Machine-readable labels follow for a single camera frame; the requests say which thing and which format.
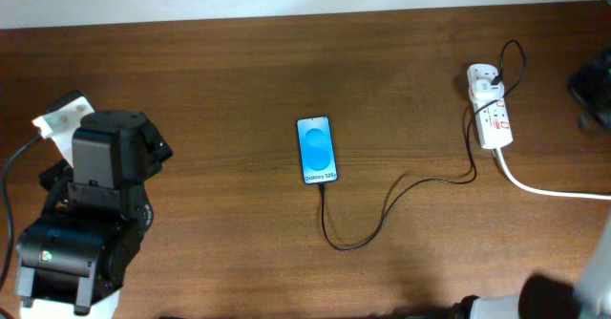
wood grain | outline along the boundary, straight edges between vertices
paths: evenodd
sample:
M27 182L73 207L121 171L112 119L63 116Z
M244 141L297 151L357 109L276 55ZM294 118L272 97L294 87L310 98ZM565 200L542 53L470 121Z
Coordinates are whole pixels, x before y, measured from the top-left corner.
M496 63L516 38L530 64L508 99L514 174L604 191L610 138L577 130L580 108L565 87L610 31L598 3L2 31L0 161L72 89L157 125L175 156L146 183L156 220L117 318L366 316L514 294L534 270L575 282L607 204L523 192L476 142L475 183L416 188L371 246L332 250L317 189L301 181L295 121L330 116L340 173L327 190L332 232L359 241L402 174L397 190L467 172L466 69ZM519 59L507 57L509 81ZM17 233L45 198L36 175L58 159L39 144L11 172ZM0 296L12 313L16 264Z

smartphone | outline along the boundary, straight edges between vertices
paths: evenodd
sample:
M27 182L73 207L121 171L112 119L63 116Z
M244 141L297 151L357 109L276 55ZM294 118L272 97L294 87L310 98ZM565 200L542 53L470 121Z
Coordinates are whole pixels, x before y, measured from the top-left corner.
M298 120L297 135L302 155L304 182L315 184L337 181L337 167L328 117Z

phone screen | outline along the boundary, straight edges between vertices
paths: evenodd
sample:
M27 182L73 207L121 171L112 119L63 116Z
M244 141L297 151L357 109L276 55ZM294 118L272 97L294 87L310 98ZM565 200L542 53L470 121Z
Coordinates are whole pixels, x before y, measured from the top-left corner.
M306 184L337 181L337 167L328 117L304 118L297 121L297 134L302 154Z

wooden table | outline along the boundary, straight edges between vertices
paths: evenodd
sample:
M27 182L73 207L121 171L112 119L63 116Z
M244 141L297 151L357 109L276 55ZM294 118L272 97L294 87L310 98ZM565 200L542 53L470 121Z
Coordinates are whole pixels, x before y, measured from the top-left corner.
M611 140L578 131L566 79L611 44L609 32L611 10L598 3L3 31L0 161L72 89L157 125L175 156L146 183L156 218L117 318L365 316L518 293L537 269L575 282L607 204L524 192L475 138L474 183L420 186L373 244L332 250L318 191L302 181L295 121L330 117L332 236L359 241L402 174L393 194L467 172L467 67L496 64L516 38L530 64L508 98L511 169L541 188L606 191ZM508 82L520 67L508 53ZM17 234L45 199L37 174L57 160L39 144L11 172ZM17 313L12 262L0 303Z

plug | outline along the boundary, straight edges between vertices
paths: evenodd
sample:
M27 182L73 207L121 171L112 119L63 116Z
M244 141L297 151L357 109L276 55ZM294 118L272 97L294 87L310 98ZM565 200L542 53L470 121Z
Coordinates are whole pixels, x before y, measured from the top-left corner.
M56 111L37 117L32 124L42 138L51 138L64 159L73 164L73 135L80 120L93 113L94 108L85 96L79 96Z
M503 99L505 85L502 82L496 85L492 83L497 76L498 70L492 65L475 64L467 71L469 98L474 104L475 112L497 100L475 117L479 143L484 149L505 147L514 141Z

